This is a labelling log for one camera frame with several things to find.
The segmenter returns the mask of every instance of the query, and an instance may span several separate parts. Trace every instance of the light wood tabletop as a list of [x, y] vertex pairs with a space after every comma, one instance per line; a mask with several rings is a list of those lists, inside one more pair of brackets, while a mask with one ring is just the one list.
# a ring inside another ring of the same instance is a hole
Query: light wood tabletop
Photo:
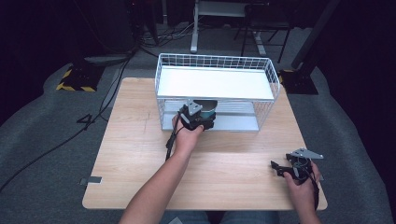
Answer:
[[[107, 124], [83, 205], [124, 209], [161, 167], [171, 132], [162, 131], [152, 78], [125, 78]], [[167, 209], [290, 210], [287, 185], [270, 162], [290, 166], [286, 153], [304, 139], [281, 92], [259, 132], [205, 131]], [[319, 186], [318, 209], [327, 207]]]

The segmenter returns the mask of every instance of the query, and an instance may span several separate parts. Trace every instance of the black chair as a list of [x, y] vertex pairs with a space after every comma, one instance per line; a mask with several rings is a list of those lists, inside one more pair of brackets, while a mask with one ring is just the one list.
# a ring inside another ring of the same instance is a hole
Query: black chair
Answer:
[[[292, 15], [295, 13], [299, 0], [273, 0], [266, 3], [249, 4], [245, 6], [245, 33], [244, 42], [242, 45], [241, 57], [244, 56], [245, 45], [247, 42], [248, 31], [251, 32], [273, 32], [271, 37], [267, 40], [267, 43], [262, 43], [264, 46], [282, 46], [282, 50], [279, 54], [280, 63], [282, 59], [283, 51], [286, 47], [286, 43], [289, 38], [290, 30], [293, 28], [291, 21]], [[239, 35], [241, 28], [239, 28], [234, 39]], [[272, 44], [269, 43], [278, 31], [286, 31], [285, 39], [283, 44]]]

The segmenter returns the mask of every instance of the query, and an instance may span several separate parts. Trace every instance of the left arm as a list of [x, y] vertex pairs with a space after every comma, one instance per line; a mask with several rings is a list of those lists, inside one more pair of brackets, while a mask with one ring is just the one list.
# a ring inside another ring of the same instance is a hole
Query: left arm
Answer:
[[189, 164], [190, 156], [204, 130], [182, 129], [177, 134], [174, 154], [154, 176], [136, 193], [126, 207], [120, 223], [159, 223], [178, 183]]

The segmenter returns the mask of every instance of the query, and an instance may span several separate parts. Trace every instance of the wire basket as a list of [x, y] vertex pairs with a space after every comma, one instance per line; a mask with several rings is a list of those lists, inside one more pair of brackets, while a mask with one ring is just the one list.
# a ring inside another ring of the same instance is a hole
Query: wire basket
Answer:
[[210, 130], [259, 131], [279, 95], [276, 70], [268, 58], [160, 54], [155, 91], [163, 130], [192, 100], [217, 100]]

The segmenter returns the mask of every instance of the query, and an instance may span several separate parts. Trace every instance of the gray carpet floor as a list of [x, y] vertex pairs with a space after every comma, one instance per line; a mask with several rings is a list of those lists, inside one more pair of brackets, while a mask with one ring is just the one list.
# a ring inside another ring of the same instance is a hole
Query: gray carpet floor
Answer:
[[[236, 30], [206, 29], [200, 33], [198, 54], [238, 56], [242, 36]], [[309, 29], [294, 29], [276, 70], [290, 69]], [[162, 47], [147, 48], [154, 54], [190, 53], [191, 36]], [[279, 48], [266, 48], [276, 62]], [[258, 57], [255, 46], [245, 56]], [[157, 58], [140, 50], [122, 77], [154, 77]], [[15, 113], [0, 128], [0, 184], [25, 164], [73, 136], [87, 114], [96, 116], [102, 102], [110, 101], [120, 65], [106, 68], [97, 92], [56, 91], [70, 64], [45, 82], [44, 94]], [[393, 223], [384, 184], [366, 154], [355, 126], [329, 94], [326, 78], [318, 69], [311, 74], [319, 95], [291, 95], [289, 100], [307, 147], [323, 154], [317, 161], [325, 180], [322, 187], [329, 206], [318, 214], [324, 223]], [[110, 107], [103, 117], [109, 118]], [[81, 202], [85, 188], [78, 184], [91, 175], [106, 121], [97, 119], [87, 131], [55, 149], [17, 175], [0, 193], [0, 223], [117, 223], [121, 210], [87, 210]], [[294, 211], [280, 212], [281, 223], [298, 223]]]

